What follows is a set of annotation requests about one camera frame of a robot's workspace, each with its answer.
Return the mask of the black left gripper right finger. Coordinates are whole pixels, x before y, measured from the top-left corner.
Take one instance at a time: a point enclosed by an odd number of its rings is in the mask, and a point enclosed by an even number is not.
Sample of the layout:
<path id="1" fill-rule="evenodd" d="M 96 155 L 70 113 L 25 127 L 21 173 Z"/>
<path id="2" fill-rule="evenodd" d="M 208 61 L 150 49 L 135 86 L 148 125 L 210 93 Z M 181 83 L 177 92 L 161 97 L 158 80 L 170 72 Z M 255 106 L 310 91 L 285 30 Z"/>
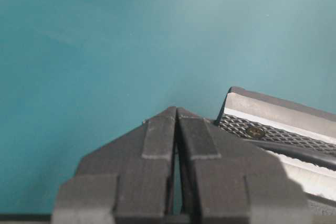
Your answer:
<path id="1" fill-rule="evenodd" d="M 280 160 L 184 108 L 177 118 L 201 223 L 309 223 Z"/>

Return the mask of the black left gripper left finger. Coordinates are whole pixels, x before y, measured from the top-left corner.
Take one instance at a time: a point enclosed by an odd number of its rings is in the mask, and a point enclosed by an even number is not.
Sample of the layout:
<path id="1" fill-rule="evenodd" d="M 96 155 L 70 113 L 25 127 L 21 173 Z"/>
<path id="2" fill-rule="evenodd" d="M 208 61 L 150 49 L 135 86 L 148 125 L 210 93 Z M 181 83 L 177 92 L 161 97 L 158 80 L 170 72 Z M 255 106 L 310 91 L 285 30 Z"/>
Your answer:
<path id="1" fill-rule="evenodd" d="M 162 223 L 171 210 L 176 108 L 84 156 L 52 223 Z"/>

